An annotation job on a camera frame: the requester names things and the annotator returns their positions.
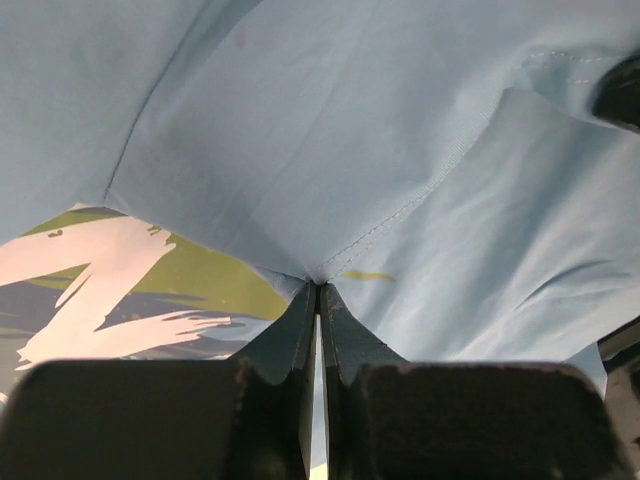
black object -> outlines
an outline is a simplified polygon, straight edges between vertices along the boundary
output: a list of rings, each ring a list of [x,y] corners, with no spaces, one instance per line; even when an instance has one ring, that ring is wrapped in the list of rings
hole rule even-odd
[[[611,69],[596,94],[592,111],[597,118],[640,133],[640,56]]]
[[[640,470],[640,317],[598,342],[607,370],[605,406],[627,456]]]
[[[224,362],[36,368],[3,417],[0,478],[307,478],[317,314],[330,480],[634,478],[576,370],[410,363],[313,284]]]

black plastic part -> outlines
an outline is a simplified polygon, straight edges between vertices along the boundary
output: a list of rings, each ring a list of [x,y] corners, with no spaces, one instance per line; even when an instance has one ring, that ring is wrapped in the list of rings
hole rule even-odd
[[[592,111],[601,120],[640,133],[640,56],[625,60],[602,78]]]
[[[640,318],[598,342],[607,370],[605,405],[627,456],[640,470]]]
[[[409,363],[308,284],[227,361],[36,368],[2,417],[0,479],[307,479],[317,313],[330,480],[634,478],[571,367]]]
[[[229,457],[232,479],[306,480],[310,471],[316,286],[229,360],[252,366]]]
[[[0,478],[223,478],[246,382],[235,362],[44,364],[3,412]]]
[[[227,361],[36,368],[0,429],[3,480],[305,480],[315,286]]]
[[[334,287],[320,312],[329,480],[635,478],[572,367],[408,363]]]

stain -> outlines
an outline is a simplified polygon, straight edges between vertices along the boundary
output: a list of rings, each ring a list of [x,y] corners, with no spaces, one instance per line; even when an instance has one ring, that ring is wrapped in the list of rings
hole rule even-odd
[[[395,277],[391,275],[387,275],[385,273],[365,273],[359,270],[349,270],[348,272],[344,272],[342,274],[344,278],[351,278],[353,280],[385,280],[387,282],[395,282]]]

printed graphic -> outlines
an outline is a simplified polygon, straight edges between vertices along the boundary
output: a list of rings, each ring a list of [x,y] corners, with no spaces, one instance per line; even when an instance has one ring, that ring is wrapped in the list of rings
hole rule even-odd
[[[384,280],[387,282],[395,283],[396,281],[395,277],[387,275],[386,273],[365,273],[361,272],[360,270],[349,270],[347,272],[344,272],[342,274],[342,277],[351,278],[353,280],[362,280],[365,282],[369,280]]]
[[[225,358],[285,308],[234,259],[81,207],[0,247],[0,402],[47,360]]]

stitching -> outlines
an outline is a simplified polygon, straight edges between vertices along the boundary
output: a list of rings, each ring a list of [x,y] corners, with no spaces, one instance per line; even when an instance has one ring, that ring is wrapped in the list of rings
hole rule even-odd
[[[523,63],[526,60],[529,60],[529,59],[548,57],[548,56],[556,57],[556,58],[564,57],[564,58],[568,58],[569,60],[573,60],[575,62],[580,62],[580,63],[593,63],[593,62],[599,62],[599,61],[602,61],[602,60],[624,59],[624,58],[628,57],[628,55],[610,55],[610,56],[600,56],[600,57],[595,57],[595,58],[580,58],[580,57],[576,57],[576,56],[570,55],[570,54],[565,53],[565,52],[551,51],[551,52],[532,54],[532,55],[528,56],[525,60],[523,60]],[[524,67],[522,64],[514,67],[514,69],[521,69],[521,68],[527,68],[527,67]],[[539,66],[537,68],[550,68],[550,66],[549,65],[543,65],[543,66]],[[591,81],[590,80],[568,80],[567,83],[571,83],[571,84],[588,84],[588,83],[591,83]],[[478,140],[480,139],[480,137],[484,133],[484,130],[485,129],[482,129],[482,131],[480,132],[478,137],[472,142],[471,146],[467,149],[467,153],[478,142]],[[462,160],[464,159],[465,155],[462,155],[457,161],[448,162],[445,165],[445,168],[441,171],[440,175],[436,178],[436,180],[432,183],[432,185],[427,188],[426,191],[424,191],[423,193],[419,194],[416,198],[410,200],[407,204],[403,205],[398,211],[396,211],[390,217],[386,218],[382,223],[378,224],[377,226],[375,226],[374,228],[369,230],[367,233],[362,235],[354,243],[352,243],[348,247],[345,247],[342,250],[340,250],[338,253],[333,255],[331,258],[329,258],[329,260],[324,262],[319,267],[314,268],[312,273],[315,274],[315,273],[319,272],[320,270],[322,270],[326,266],[328,266],[331,263],[333,263],[337,259],[337,257],[342,255],[343,253],[348,252],[349,250],[352,250],[352,249],[358,247],[360,244],[363,243],[363,241],[367,237],[370,237],[371,235],[374,235],[378,230],[384,228],[390,222],[393,222],[400,215],[402,215],[402,213],[404,213],[407,209],[411,208],[416,203],[425,200],[429,195],[431,195],[442,184],[442,182],[445,180],[445,178],[462,162]],[[342,266],[342,268],[340,270],[338,270],[337,273],[332,275],[329,278],[328,281],[331,281],[331,280],[335,279],[336,277],[338,277],[340,274],[342,274],[342,272],[344,272],[348,268],[349,265],[351,265],[360,255],[362,255],[366,251],[368,251],[379,240],[379,238],[383,237],[386,233],[388,233],[388,232],[383,232],[375,240],[372,240],[371,242],[369,242],[362,250],[357,252],[351,258],[347,259],[347,261]]]
[[[566,57],[569,60],[573,60],[575,62],[592,63],[592,62],[599,62],[601,60],[627,58],[628,55],[605,55],[605,56],[596,57],[596,58],[581,58],[581,57],[575,57],[575,56],[570,55],[570,54],[565,53],[565,52],[552,51],[552,52],[545,52],[545,53],[534,53],[533,55],[529,55],[527,58],[525,58],[525,60],[529,60],[529,59],[532,59],[532,58],[547,57],[547,56],[549,56],[549,57]]]
[[[593,63],[593,62],[600,62],[602,60],[620,60],[620,59],[624,59],[624,58],[628,58],[628,55],[609,55],[609,56],[602,56],[602,57],[596,57],[596,58],[580,58],[580,57],[575,57],[573,55],[570,55],[568,53],[565,52],[546,52],[546,53],[534,53],[533,55],[529,55],[527,58],[525,58],[522,63],[526,62],[527,60],[531,60],[534,58],[542,58],[542,57],[564,57],[564,58],[568,58],[569,60],[572,60],[574,62],[580,62],[580,63]],[[522,65],[522,63],[520,65],[517,65],[515,67],[513,67],[514,70],[521,70],[521,69],[526,69],[526,68],[536,68],[536,69],[541,69],[541,68],[551,68],[550,65],[538,65],[538,66],[524,66]]]
[[[484,131],[486,130],[486,126],[485,128],[483,128],[480,133],[478,134],[478,136],[473,140],[473,142],[471,142],[471,145],[469,146],[469,148],[467,148],[466,152],[460,156],[459,159],[457,160],[450,160],[449,162],[447,162],[445,164],[445,167],[440,171],[440,174],[438,175],[438,177],[436,177],[436,179],[434,181],[431,182],[431,185],[429,187],[427,187],[427,189],[418,194],[415,198],[413,198],[412,200],[410,200],[408,203],[406,203],[405,205],[403,205],[399,210],[397,210],[393,215],[391,215],[390,217],[386,218],[382,223],[379,223],[377,226],[375,226],[374,228],[372,228],[371,230],[369,230],[367,233],[365,233],[364,235],[362,235],[358,240],[356,240],[354,243],[352,243],[351,245],[349,245],[346,248],[343,248],[342,250],[340,250],[338,253],[336,253],[334,256],[332,256],[329,260],[327,260],[326,262],[324,262],[322,265],[320,265],[319,267],[315,268],[313,270],[313,273],[318,272],[319,270],[322,270],[324,267],[326,267],[327,265],[329,265],[330,263],[332,263],[333,261],[336,260],[337,257],[339,257],[340,255],[342,255],[343,253],[352,250],[354,248],[356,248],[358,245],[360,245],[367,237],[370,237],[371,235],[375,234],[376,231],[380,230],[381,228],[384,228],[387,224],[389,224],[390,222],[393,222],[395,219],[397,219],[400,215],[402,215],[402,213],[404,213],[406,210],[408,210],[409,208],[411,208],[413,205],[415,205],[418,202],[424,201],[426,200],[426,198],[431,195],[433,192],[436,191],[436,189],[438,187],[440,187],[442,185],[442,183],[444,182],[444,180],[449,176],[449,174],[455,170],[455,168],[460,165],[462,163],[462,160],[464,159],[464,157],[466,156],[466,154],[471,151],[471,149],[474,147],[474,145],[478,142],[478,140],[480,140],[480,137],[482,136],[482,134],[484,133]],[[347,261],[344,263],[344,265],[342,266],[342,268],[340,270],[338,270],[337,273],[335,273],[334,275],[332,275],[328,281],[333,280],[334,278],[336,278],[337,276],[339,276],[342,272],[344,272],[347,267],[349,265],[351,265],[360,255],[362,255],[363,253],[365,253],[366,251],[368,251],[380,238],[382,238],[386,233],[388,232],[383,232],[379,237],[376,237],[375,240],[372,240],[371,242],[369,242],[365,248],[363,248],[362,250],[360,250],[359,252],[357,252],[354,256],[352,256],[351,258],[347,259]]]

